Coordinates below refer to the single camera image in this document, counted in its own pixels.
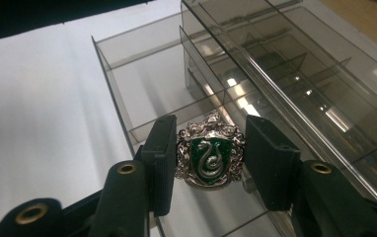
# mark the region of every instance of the plastic compartment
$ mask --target plastic compartment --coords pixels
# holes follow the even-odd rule
[[[269,104],[319,159],[377,199],[377,165],[354,165],[377,152],[377,62],[302,7],[281,14],[265,1],[183,2],[184,29],[210,67],[223,55],[236,64],[216,72],[221,84],[257,89],[239,109],[265,115]]]
[[[179,28],[181,18],[172,16],[95,43],[132,152],[144,142],[155,119],[163,115],[176,115],[178,129],[189,121],[202,121],[212,110],[219,110],[224,119],[233,122],[226,111],[233,101],[224,88],[210,89],[219,82],[191,42],[185,40]],[[149,42],[154,49],[136,48],[137,56],[116,55],[121,54],[119,45],[132,48],[163,28],[175,31],[160,42]],[[159,220],[165,236],[221,236],[264,213],[256,196],[247,194],[241,183],[204,192],[176,180],[171,212]],[[278,236],[271,222],[261,228],[267,229],[269,236]]]

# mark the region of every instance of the ring setting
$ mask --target ring setting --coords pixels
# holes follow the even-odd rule
[[[214,191],[241,180],[244,134],[212,111],[202,122],[190,122],[177,137],[176,178],[192,187]]]

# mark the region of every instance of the ring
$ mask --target ring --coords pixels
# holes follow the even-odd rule
[[[215,191],[241,180],[244,134],[212,111],[202,122],[189,122],[177,135],[176,178],[192,187]]]

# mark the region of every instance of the clear plastic organizer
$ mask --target clear plastic organizer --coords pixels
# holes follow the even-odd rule
[[[183,1],[182,13],[95,42],[129,149],[155,119],[178,129],[218,110],[245,128],[270,119],[302,160],[335,164],[377,200],[377,62],[298,1]],[[240,183],[205,193],[176,181],[166,236],[291,236]]]

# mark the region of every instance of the green enamel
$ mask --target green enamel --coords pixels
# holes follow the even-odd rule
[[[200,144],[201,141],[209,141],[212,145],[212,149],[208,157],[211,156],[216,156],[217,157],[217,152],[216,152],[216,147],[219,147],[219,151],[222,155],[222,162],[223,162],[223,171],[222,173],[216,177],[216,178],[204,178],[202,177],[198,170],[197,166],[198,163],[200,162],[200,159],[205,153],[207,152],[206,148],[199,149],[198,144]],[[198,176],[199,179],[207,183],[208,185],[213,185],[216,181],[219,180],[220,177],[222,177],[225,174],[225,171],[227,170],[227,166],[229,164],[229,159],[231,157],[231,149],[232,149],[232,142],[227,139],[222,139],[222,138],[196,138],[191,141],[191,146],[190,146],[190,161],[192,163],[193,169],[195,174]],[[205,172],[212,172],[213,170],[208,169],[205,164],[202,165],[203,170]]]

